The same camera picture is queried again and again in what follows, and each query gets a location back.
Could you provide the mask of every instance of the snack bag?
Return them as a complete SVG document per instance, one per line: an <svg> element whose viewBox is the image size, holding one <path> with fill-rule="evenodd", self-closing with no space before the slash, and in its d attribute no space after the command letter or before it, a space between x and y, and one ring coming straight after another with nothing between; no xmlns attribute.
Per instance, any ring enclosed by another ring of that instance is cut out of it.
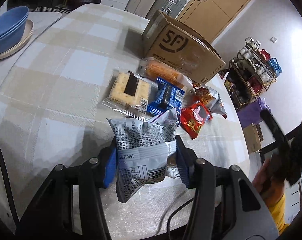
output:
<svg viewBox="0 0 302 240"><path fill-rule="evenodd" d="M211 87L193 83L195 94L206 108L215 114L221 114L226 119L226 112L219 92Z"/></svg>
<svg viewBox="0 0 302 240"><path fill-rule="evenodd" d="M131 71L119 72L108 98L102 104L129 117L147 120L151 81Z"/></svg>
<svg viewBox="0 0 302 240"><path fill-rule="evenodd" d="M143 75L153 81L160 77L185 92L193 89L190 78L153 57L142 59L140 66Z"/></svg>
<svg viewBox="0 0 302 240"><path fill-rule="evenodd" d="M164 180L167 159L176 152L176 110L170 109L147 122L107 119L117 143L118 200L126 203L144 184Z"/></svg>
<svg viewBox="0 0 302 240"><path fill-rule="evenodd" d="M163 78L158 77L156 82L158 83L156 99L148 105L147 112L158 115L171 108L176 108L177 116L180 119L182 98L185 92Z"/></svg>
<svg viewBox="0 0 302 240"><path fill-rule="evenodd" d="M209 110L200 100L189 107L183 108L181 112L181 125L192 139L198 136L202 125L211 119L212 116Z"/></svg>

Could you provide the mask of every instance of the red snack packet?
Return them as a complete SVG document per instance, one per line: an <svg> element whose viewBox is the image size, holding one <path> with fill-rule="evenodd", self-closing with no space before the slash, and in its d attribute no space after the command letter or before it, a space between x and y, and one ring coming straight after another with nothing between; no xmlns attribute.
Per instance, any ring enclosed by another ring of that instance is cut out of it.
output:
<svg viewBox="0 0 302 240"><path fill-rule="evenodd" d="M181 125L192 139L195 139L198 136L202 125L207 120L211 119L212 116L209 110L200 100L196 101L191 106L183 108L181 111Z"/></svg>

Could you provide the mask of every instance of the hand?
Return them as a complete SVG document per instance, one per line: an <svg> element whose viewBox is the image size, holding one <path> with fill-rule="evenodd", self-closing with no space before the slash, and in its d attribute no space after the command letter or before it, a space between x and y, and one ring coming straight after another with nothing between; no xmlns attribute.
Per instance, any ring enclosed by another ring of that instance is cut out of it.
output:
<svg viewBox="0 0 302 240"><path fill-rule="evenodd" d="M267 168L270 165L270 161L271 159L266 159L264 161L262 168L258 171L252 181L252 185L256 188L257 192L261 193L263 183L268 179L271 180L270 188L261 196L268 207L276 204L282 198L285 191L284 181L270 177L268 174Z"/></svg>

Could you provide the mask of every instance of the beige plate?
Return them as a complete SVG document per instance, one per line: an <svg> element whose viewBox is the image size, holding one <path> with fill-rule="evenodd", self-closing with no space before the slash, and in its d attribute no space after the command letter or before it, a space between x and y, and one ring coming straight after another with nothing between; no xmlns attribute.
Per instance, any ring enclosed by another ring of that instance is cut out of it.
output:
<svg viewBox="0 0 302 240"><path fill-rule="evenodd" d="M28 43L32 33L33 33L33 21L27 20L26 26L24 28L24 34L22 35L21 41L19 41L19 43L14 45L11 49L8 49L7 51L0 53L0 59L9 57L12 54L16 53L18 50L22 49Z"/></svg>

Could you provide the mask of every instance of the stacked bowl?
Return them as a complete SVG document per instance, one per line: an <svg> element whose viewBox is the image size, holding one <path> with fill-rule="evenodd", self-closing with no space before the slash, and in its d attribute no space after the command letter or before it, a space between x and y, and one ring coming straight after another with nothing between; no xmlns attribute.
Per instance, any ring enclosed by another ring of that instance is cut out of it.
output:
<svg viewBox="0 0 302 240"><path fill-rule="evenodd" d="M15 7L0 16L0 53L21 41L28 18L26 6Z"/></svg>

